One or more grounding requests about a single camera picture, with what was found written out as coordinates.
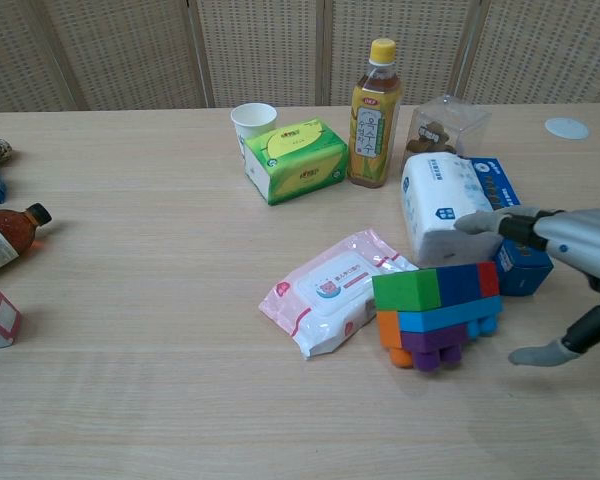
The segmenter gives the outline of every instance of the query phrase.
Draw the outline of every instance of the white paper cup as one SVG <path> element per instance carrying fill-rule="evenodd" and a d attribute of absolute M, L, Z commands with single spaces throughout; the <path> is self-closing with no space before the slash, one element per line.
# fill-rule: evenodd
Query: white paper cup
<path fill-rule="evenodd" d="M 231 120 L 236 127 L 243 159 L 244 141 L 273 130 L 277 116 L 276 109 L 266 103 L 245 103 L 231 110 Z"/>

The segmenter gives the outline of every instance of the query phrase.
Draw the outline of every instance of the pink wet wipes package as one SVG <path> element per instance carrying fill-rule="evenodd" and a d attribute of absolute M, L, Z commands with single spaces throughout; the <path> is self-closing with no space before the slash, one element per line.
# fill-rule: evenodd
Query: pink wet wipes package
<path fill-rule="evenodd" d="M 417 270 L 373 230 L 355 233 L 275 285 L 260 310 L 305 357 L 334 351 L 375 316 L 371 277 Z"/>

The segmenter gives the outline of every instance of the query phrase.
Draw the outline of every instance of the plastic container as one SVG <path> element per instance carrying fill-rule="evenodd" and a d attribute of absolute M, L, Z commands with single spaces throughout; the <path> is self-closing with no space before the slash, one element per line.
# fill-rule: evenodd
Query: plastic container
<path fill-rule="evenodd" d="M 475 156 L 491 114 L 451 95 L 434 98 L 413 111 L 402 169 L 416 153 L 448 152 Z"/>

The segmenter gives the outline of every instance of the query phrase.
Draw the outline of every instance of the colorful building blocks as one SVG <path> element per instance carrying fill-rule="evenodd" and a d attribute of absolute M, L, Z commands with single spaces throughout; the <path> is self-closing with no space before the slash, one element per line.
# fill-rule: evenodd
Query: colorful building blocks
<path fill-rule="evenodd" d="M 457 363 L 462 345 L 497 328 L 502 311 L 493 262 L 373 277 L 382 346 L 399 367 Z"/>

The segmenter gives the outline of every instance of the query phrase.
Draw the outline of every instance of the woven screen panel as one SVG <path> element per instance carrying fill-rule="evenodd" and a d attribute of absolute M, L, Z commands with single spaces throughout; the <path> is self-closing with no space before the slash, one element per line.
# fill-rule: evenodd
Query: woven screen panel
<path fill-rule="evenodd" d="M 67 110 L 18 0 L 0 0 L 0 112 Z"/>
<path fill-rule="evenodd" d="M 198 0 L 216 106 L 315 104 L 315 0 Z"/>
<path fill-rule="evenodd" d="M 183 1 L 43 1 L 90 109 L 204 106 Z"/>
<path fill-rule="evenodd" d="M 403 103 L 420 104 L 446 93 L 469 1 L 333 1 L 331 105 L 348 105 L 364 73 L 371 42 L 397 43 Z"/>
<path fill-rule="evenodd" d="M 600 0 L 493 0 L 464 97 L 600 101 Z"/>

